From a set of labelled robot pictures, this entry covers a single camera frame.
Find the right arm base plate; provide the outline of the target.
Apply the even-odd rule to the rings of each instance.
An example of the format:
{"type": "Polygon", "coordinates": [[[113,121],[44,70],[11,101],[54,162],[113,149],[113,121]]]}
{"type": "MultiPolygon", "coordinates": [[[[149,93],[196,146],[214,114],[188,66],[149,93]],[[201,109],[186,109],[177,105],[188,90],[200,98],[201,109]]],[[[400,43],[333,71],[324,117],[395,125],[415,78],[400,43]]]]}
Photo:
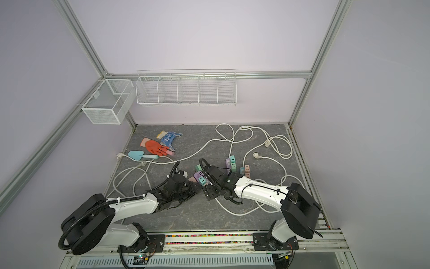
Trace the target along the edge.
{"type": "Polygon", "coordinates": [[[294,236],[288,241],[280,241],[269,236],[269,233],[253,233],[253,247],[256,251],[296,251],[299,249],[297,238],[294,236]]]}

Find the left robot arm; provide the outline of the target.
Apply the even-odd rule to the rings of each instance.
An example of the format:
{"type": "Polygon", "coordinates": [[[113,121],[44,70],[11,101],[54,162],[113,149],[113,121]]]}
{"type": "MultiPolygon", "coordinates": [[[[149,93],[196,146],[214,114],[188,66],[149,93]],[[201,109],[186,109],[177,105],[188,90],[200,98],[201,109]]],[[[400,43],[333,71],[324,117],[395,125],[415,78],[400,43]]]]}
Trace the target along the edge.
{"type": "Polygon", "coordinates": [[[139,223],[124,225],[119,221],[176,208],[201,189],[197,180],[176,173],[143,195],[106,198],[100,193],[95,194],[63,221],[58,248],[70,250],[75,256],[107,246],[133,252],[146,251],[150,239],[143,226],[139,223]]]}

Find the pink USB charger plug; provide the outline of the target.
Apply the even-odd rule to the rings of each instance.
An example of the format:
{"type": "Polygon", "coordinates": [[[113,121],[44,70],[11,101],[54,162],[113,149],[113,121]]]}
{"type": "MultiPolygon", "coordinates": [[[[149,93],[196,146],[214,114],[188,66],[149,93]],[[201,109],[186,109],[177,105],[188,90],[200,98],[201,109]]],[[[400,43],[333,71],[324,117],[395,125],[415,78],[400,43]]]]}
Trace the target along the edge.
{"type": "Polygon", "coordinates": [[[194,178],[194,177],[191,177],[191,178],[189,178],[188,179],[190,182],[193,182],[193,183],[198,183],[198,181],[194,178]]]}

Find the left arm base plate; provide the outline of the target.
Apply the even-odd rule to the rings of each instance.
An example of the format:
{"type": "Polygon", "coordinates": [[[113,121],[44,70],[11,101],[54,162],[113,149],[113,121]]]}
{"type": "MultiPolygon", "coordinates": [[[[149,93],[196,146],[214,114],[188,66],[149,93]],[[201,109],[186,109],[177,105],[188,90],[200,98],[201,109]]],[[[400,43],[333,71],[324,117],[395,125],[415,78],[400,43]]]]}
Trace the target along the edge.
{"type": "Polygon", "coordinates": [[[164,234],[150,234],[140,238],[137,243],[130,247],[119,246],[117,252],[122,253],[160,253],[163,251],[166,236],[164,234]]]}

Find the purple power strip front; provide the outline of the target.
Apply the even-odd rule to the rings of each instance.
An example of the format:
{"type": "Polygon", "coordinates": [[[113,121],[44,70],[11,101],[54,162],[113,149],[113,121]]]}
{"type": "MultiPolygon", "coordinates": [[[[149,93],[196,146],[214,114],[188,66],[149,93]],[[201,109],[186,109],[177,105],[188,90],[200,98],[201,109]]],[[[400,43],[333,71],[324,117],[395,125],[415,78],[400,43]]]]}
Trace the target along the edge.
{"type": "Polygon", "coordinates": [[[194,173],[193,177],[202,187],[208,184],[208,180],[202,171],[194,173]]]}

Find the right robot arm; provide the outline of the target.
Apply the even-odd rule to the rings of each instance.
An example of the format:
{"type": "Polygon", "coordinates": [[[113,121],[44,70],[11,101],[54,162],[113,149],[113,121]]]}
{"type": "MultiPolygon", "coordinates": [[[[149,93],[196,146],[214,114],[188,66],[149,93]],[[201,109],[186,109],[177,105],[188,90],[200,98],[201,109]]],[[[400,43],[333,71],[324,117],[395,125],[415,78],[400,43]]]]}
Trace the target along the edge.
{"type": "Polygon", "coordinates": [[[322,236],[316,231],[322,208],[300,184],[274,186],[242,175],[226,174],[216,167],[209,167],[203,174],[212,183],[209,199],[223,196],[236,204],[252,200],[282,213],[283,217],[270,228],[269,239],[283,244],[295,236],[305,239],[322,236]]]}

